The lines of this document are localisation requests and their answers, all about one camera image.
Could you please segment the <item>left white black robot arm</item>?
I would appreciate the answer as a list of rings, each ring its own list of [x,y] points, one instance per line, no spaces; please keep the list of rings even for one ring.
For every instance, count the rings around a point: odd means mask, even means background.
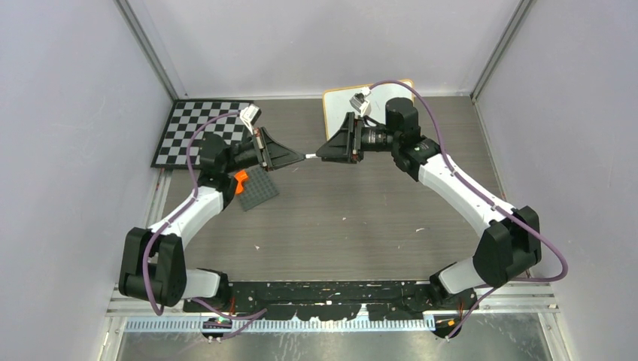
[[[134,227],[126,234],[120,294],[148,301],[156,311],[192,298],[202,298],[212,311],[224,310],[231,299],[227,276],[203,268],[188,269],[187,245],[234,199],[236,172],[254,166],[273,171],[303,160],[305,154],[275,141],[263,127],[233,146],[219,135],[204,137],[199,145],[199,175],[188,197],[151,227]]]

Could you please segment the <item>yellow framed whiteboard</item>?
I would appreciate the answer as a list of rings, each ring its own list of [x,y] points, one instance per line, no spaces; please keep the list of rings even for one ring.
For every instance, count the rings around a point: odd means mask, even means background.
[[[353,108],[350,103],[352,96],[359,93],[362,88],[371,85],[372,84],[364,84],[359,86],[329,89],[323,94],[322,102],[327,140],[329,140],[339,130],[345,119],[345,115],[348,112],[355,112],[355,108]],[[393,98],[406,98],[413,101],[415,96],[405,87],[395,83],[386,83],[376,86],[366,97],[366,99],[370,102],[370,117],[379,123],[385,124],[385,104]]]

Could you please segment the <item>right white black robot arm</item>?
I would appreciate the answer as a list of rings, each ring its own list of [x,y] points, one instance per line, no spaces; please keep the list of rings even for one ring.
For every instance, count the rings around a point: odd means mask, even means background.
[[[324,162],[355,164],[366,151],[388,152],[397,168],[430,188],[451,205],[479,235],[475,253],[430,276],[430,301],[450,308],[460,293],[481,285],[498,288],[542,259],[538,214],[515,208],[489,193],[444,155],[433,139],[421,134],[412,100],[393,98],[385,105],[385,122],[353,112],[316,152]]]

